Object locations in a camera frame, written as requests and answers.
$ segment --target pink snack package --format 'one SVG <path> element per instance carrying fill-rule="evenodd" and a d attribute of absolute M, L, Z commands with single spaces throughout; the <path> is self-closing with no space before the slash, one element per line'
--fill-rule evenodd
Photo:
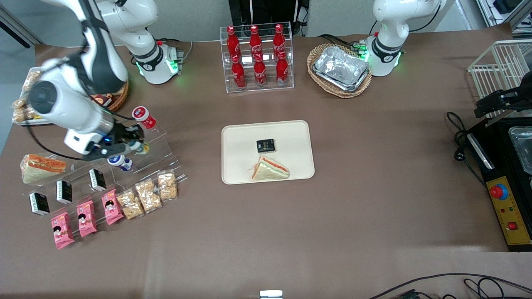
<path fill-rule="evenodd" d="M 54 241 L 57 249 L 61 249 L 70 243 L 74 243 L 68 213 L 64 212 L 52 218 L 52 229 L 54 230 Z"/>
<path fill-rule="evenodd" d="M 76 206 L 76 210 L 78 211 L 79 234 L 81 237 L 83 238 L 88 234 L 97 232 L 93 201 Z"/>
<path fill-rule="evenodd" d="M 102 197 L 102 203 L 105 209 L 105 220 L 108 225 L 111 225 L 124 217 L 120 210 L 120 204 L 117 201 L 116 192 L 117 190 L 113 189 Z"/>

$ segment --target sandwich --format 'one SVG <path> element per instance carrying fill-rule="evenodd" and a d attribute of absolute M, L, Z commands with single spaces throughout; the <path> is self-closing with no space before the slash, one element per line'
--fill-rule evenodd
<path fill-rule="evenodd" d="M 20 162 L 22 181 L 25 184 L 53 177 L 65 172 L 67 163 L 60 160 L 41 157 L 38 155 L 26 155 Z"/>
<path fill-rule="evenodd" d="M 251 179 L 258 180 L 282 180 L 290 176 L 290 171 L 283 165 L 274 162 L 265 156 L 260 156 L 255 165 Z"/>

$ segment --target red emergency stop button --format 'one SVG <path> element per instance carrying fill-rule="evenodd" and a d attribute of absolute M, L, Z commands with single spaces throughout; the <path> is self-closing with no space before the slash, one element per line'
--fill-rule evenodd
<path fill-rule="evenodd" d="M 489 193 L 494 197 L 500 200 L 505 200 L 508 198 L 508 189 L 502 185 L 497 184 L 489 189 Z"/>

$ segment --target white wire basket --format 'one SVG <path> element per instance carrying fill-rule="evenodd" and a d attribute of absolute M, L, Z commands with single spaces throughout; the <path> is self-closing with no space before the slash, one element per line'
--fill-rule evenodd
<path fill-rule="evenodd" d="M 499 40 L 494 42 L 469 67 L 478 99 L 497 91 L 518 87 L 532 66 L 532 39 Z M 486 115 L 494 118 L 504 110 Z M 532 117 L 532 110 L 514 112 L 507 117 Z"/>

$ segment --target aluminum foil container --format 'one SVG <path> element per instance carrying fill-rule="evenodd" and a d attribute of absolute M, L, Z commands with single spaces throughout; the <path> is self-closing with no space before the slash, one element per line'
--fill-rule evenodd
<path fill-rule="evenodd" d="M 369 64 L 333 46 L 323 50 L 312 70 L 342 90 L 354 92 L 368 75 Z"/>

